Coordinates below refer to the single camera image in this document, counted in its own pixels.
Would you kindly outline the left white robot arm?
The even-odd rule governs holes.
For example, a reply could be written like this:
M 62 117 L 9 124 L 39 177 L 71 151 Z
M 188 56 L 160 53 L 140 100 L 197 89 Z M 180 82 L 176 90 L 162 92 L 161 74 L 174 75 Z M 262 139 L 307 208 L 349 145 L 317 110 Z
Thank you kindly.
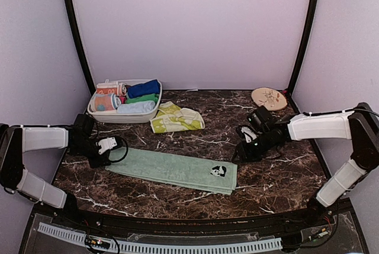
M 60 218 L 71 228 L 83 224 L 76 197 L 31 173 L 23 164 L 23 154 L 35 150 L 68 149 L 84 156 L 91 168 L 108 166 L 106 153 L 117 146 L 114 137 L 96 141 L 91 137 L 95 122 L 87 114 L 78 114 L 69 126 L 9 126 L 1 124 L 1 186 L 5 192 L 24 196 L 61 209 Z

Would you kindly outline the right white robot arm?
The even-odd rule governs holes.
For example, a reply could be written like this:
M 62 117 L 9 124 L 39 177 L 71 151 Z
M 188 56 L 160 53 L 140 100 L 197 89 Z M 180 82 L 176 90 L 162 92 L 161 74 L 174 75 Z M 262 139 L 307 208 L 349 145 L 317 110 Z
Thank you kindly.
M 310 139 L 345 139 L 352 143 L 349 159 L 317 191 L 302 214 L 302 221 L 314 227 L 324 219 L 325 208 L 378 167 L 378 114 L 361 102 L 347 110 L 289 115 L 276 120 L 265 107 L 247 116 L 248 125 L 238 126 L 241 141 L 232 160 L 259 162 L 271 149 L 287 142 Z

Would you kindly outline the sage green towel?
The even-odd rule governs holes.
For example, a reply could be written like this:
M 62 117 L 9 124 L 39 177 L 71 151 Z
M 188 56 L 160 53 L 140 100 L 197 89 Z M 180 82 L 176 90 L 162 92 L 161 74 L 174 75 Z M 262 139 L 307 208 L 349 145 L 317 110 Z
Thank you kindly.
M 237 165 L 197 157 L 129 149 L 106 170 L 169 185 L 230 195 L 237 185 Z

